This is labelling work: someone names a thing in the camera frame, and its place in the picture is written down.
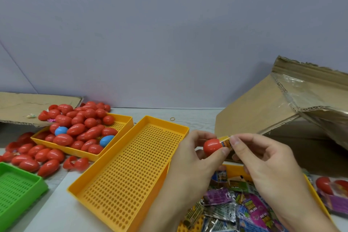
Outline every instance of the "pile of red eggs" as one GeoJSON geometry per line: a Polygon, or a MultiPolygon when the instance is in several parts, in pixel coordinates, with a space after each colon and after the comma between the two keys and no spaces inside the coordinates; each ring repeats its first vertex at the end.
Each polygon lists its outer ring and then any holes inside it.
{"type": "MultiPolygon", "coordinates": [[[[11,162],[22,170],[37,174],[46,178],[59,169],[61,162],[65,160],[65,154],[58,149],[46,148],[43,145],[36,145],[31,136],[33,132],[26,132],[20,135],[15,142],[11,142],[5,148],[6,152],[0,156],[0,162],[11,162]]],[[[39,138],[44,136],[43,132],[38,134],[39,138]]],[[[63,168],[71,170],[85,170],[89,166],[87,158],[77,159],[75,156],[65,160],[63,168]]]]}
{"type": "Polygon", "coordinates": [[[96,104],[89,101],[75,109],[66,104],[51,105],[48,110],[48,112],[40,113],[39,120],[55,119],[55,123],[50,126],[49,131],[42,132],[42,136],[35,136],[35,138],[99,154],[103,147],[99,145],[97,138],[115,136],[118,133],[116,129],[105,127],[105,125],[112,125],[115,119],[113,116],[107,115],[110,106],[102,102],[96,104]],[[59,127],[67,128],[66,133],[57,134],[56,130],[59,127]]]}

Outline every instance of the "yellow plastic basket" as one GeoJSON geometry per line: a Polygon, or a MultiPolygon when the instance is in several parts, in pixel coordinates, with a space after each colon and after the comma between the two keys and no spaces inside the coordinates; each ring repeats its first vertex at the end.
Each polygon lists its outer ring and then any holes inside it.
{"type": "Polygon", "coordinates": [[[145,116],[67,189],[113,231],[135,232],[189,128],[145,116]]]}
{"type": "MultiPolygon", "coordinates": [[[[232,177],[235,177],[235,176],[243,175],[245,180],[252,181],[251,176],[248,175],[244,171],[244,168],[243,168],[242,165],[231,165],[231,164],[224,164],[224,165],[227,168],[226,169],[226,171],[227,171],[227,178],[232,178],[232,177]]],[[[320,200],[317,192],[315,191],[314,187],[311,185],[311,183],[309,182],[307,177],[306,177],[306,180],[307,180],[308,189],[309,189],[311,195],[313,196],[313,198],[317,202],[317,204],[320,207],[320,209],[324,212],[324,214],[332,221],[331,216],[330,216],[328,210],[326,209],[326,207],[323,204],[323,202],[320,200]]],[[[204,216],[202,215],[202,217],[196,222],[194,227],[191,228],[190,230],[188,230],[187,227],[183,223],[180,223],[179,227],[177,228],[177,232],[201,232],[202,225],[203,225],[203,218],[204,218],[204,216]]]]}
{"type": "Polygon", "coordinates": [[[131,116],[123,116],[123,115],[117,115],[117,114],[111,114],[111,113],[107,113],[107,115],[113,116],[115,118],[115,122],[112,125],[107,126],[107,127],[116,129],[118,131],[118,133],[109,142],[109,144],[107,144],[107,146],[102,150],[102,152],[99,153],[98,155],[92,154],[92,153],[89,153],[86,151],[80,151],[80,150],[73,149],[73,148],[66,147],[66,146],[60,146],[60,145],[54,144],[52,142],[48,142],[45,140],[35,138],[35,136],[37,136],[37,134],[39,134],[40,132],[44,132],[44,131],[49,130],[49,127],[45,127],[44,129],[40,130],[38,133],[33,135],[31,137],[31,139],[33,141],[35,141],[35,143],[38,145],[44,145],[44,146],[49,147],[49,148],[56,148],[56,149],[59,149],[59,150],[65,152],[66,154],[75,155],[75,156],[80,157],[80,158],[86,157],[90,161],[96,161],[106,151],[108,151],[113,145],[115,145],[115,143],[118,142],[120,140],[120,138],[122,138],[134,126],[133,118],[131,116]]]}

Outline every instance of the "person's left hand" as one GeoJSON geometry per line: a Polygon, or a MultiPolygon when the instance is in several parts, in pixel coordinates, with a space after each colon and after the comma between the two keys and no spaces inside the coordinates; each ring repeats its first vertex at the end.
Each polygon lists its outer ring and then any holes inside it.
{"type": "Polygon", "coordinates": [[[224,162],[230,150],[223,147],[205,158],[202,147],[215,134],[194,130],[179,143],[169,166],[167,178],[160,193],[171,194],[177,204],[187,211],[207,191],[214,172],[224,162]]]}

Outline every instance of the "fingernail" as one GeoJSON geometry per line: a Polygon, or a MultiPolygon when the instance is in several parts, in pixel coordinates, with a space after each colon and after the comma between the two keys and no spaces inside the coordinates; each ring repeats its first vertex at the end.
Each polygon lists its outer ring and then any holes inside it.
{"type": "Polygon", "coordinates": [[[230,137],[230,142],[231,142],[232,146],[234,146],[234,145],[237,145],[240,142],[240,139],[237,138],[236,136],[231,136],[230,137]]]}
{"type": "Polygon", "coordinates": [[[228,147],[223,147],[222,148],[222,153],[227,156],[230,153],[230,149],[228,147]]]}

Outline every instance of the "cardboard box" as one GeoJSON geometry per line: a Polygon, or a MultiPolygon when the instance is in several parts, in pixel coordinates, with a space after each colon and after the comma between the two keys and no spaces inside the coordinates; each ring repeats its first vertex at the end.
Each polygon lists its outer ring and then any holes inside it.
{"type": "Polygon", "coordinates": [[[82,100],[82,97],[0,92],[0,122],[45,127],[52,123],[37,119],[41,111],[54,104],[68,104],[75,108],[82,100]],[[29,114],[36,115],[36,118],[27,118],[29,114]]]}
{"type": "Polygon", "coordinates": [[[217,137],[246,132],[288,144],[310,173],[348,177],[348,74],[278,56],[216,116],[217,137]]]}

